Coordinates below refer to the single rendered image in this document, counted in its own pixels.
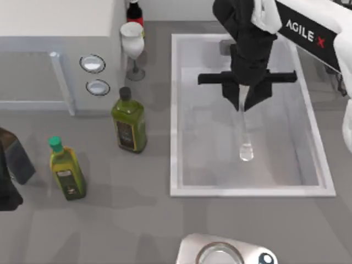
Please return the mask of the microwave knob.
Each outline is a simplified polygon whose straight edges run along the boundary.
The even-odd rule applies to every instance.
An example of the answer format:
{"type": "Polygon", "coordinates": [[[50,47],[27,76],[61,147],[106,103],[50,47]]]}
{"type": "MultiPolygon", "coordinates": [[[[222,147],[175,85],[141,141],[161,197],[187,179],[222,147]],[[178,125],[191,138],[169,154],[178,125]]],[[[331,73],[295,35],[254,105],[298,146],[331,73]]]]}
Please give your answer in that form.
{"type": "Polygon", "coordinates": [[[93,81],[89,81],[85,85],[86,90],[89,94],[93,96],[102,97],[109,94],[111,87],[110,85],[101,79],[96,79],[93,81]]]}
{"type": "Polygon", "coordinates": [[[84,71],[91,74],[98,74],[106,67],[104,59],[96,54],[82,56],[79,59],[79,64],[84,71]]]}

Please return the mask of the white sink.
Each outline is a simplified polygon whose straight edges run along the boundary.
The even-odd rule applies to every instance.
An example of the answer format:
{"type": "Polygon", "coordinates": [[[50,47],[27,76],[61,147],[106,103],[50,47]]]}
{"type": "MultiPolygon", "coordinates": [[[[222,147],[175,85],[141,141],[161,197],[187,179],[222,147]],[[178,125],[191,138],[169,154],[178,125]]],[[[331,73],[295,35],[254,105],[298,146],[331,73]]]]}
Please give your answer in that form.
{"type": "Polygon", "coordinates": [[[271,98],[245,113],[254,157],[240,158],[240,114],[220,85],[201,73],[229,68],[227,34],[172,35],[170,195],[196,197],[327,197],[336,194],[296,47],[283,37],[269,68],[296,72],[273,85],[271,98]]]}

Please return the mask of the green bottle with black cap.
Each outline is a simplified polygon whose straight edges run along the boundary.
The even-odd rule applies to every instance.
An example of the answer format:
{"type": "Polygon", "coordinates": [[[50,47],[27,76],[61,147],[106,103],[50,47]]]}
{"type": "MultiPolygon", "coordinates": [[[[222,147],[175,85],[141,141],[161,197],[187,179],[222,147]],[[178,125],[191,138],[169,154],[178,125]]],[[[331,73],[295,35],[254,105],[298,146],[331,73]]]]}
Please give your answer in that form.
{"type": "Polygon", "coordinates": [[[119,89],[119,98],[111,109],[118,145],[133,153],[141,153],[147,145],[145,109],[132,98],[131,89],[119,89]]]}

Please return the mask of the pale grey rounded box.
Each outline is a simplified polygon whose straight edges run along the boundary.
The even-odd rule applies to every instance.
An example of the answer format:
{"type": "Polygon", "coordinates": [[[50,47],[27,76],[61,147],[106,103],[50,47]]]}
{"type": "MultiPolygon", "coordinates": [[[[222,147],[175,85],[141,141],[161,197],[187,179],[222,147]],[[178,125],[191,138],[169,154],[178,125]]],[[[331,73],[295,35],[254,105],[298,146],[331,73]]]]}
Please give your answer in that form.
{"type": "Polygon", "coordinates": [[[175,264],[279,264],[269,249],[209,234],[182,239],[175,264]]]}

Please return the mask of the white goblet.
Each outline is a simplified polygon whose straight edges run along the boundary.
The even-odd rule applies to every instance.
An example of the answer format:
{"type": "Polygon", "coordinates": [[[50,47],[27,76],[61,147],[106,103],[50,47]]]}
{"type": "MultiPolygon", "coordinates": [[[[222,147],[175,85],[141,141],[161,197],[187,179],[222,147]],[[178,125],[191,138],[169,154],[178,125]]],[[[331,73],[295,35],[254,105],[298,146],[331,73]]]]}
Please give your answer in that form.
{"type": "Polygon", "coordinates": [[[131,21],[123,24],[120,28],[122,47],[124,53],[132,60],[133,66],[126,73],[131,81],[140,81],[145,77],[145,71],[137,64],[137,59],[144,51],[145,41],[141,24],[131,21]]]}

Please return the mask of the yellow-green bottle with green cap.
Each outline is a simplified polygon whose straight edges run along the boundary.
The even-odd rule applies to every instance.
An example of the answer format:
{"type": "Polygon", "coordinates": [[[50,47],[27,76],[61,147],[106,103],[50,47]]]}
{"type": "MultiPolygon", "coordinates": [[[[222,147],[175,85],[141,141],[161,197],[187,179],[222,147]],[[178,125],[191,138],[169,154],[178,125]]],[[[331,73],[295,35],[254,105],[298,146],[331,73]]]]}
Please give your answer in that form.
{"type": "Polygon", "coordinates": [[[59,136],[48,139],[51,148],[49,167],[52,175],[68,201],[86,196],[86,181],[75,151],[64,146],[59,136]]]}

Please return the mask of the tall clear tap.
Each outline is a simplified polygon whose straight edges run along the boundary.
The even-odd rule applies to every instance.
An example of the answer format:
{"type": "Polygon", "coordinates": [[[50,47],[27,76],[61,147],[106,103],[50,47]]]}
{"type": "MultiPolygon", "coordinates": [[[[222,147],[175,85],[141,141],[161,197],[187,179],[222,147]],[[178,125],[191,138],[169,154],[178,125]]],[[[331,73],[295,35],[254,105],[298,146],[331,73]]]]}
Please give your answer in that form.
{"type": "MultiPolygon", "coordinates": [[[[230,56],[230,47],[231,45],[234,45],[235,42],[233,40],[221,40],[220,41],[220,54],[223,56],[230,56]]],[[[246,121],[245,121],[245,101],[249,92],[249,86],[244,86],[244,85],[239,85],[239,96],[238,96],[238,105],[239,105],[239,110],[238,110],[238,119],[240,123],[240,129],[241,129],[241,140],[240,140],[240,150],[239,150],[239,156],[243,161],[250,161],[253,159],[254,154],[253,154],[253,148],[251,144],[251,140],[249,137],[249,133],[246,127],[246,121]]]]}

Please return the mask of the dark bottle with red label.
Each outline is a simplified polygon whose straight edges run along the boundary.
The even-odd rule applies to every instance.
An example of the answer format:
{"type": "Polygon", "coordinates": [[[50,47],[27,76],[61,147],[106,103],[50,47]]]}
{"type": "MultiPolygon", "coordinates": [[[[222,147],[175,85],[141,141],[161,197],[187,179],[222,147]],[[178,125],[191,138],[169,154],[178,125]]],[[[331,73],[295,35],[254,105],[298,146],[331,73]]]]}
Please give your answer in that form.
{"type": "Polygon", "coordinates": [[[144,27],[143,12],[139,6],[139,0],[129,0],[129,6],[126,11],[127,22],[136,22],[144,27]]]}

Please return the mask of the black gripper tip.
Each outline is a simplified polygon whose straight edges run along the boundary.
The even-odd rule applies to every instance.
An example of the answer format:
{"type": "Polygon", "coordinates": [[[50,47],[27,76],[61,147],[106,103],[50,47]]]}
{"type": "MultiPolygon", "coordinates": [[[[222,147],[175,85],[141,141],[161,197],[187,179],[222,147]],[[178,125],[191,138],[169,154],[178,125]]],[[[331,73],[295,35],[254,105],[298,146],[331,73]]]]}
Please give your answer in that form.
{"type": "Polygon", "coordinates": [[[24,200],[14,183],[24,185],[36,173],[17,136],[0,127],[0,212],[15,211],[24,200]]]}

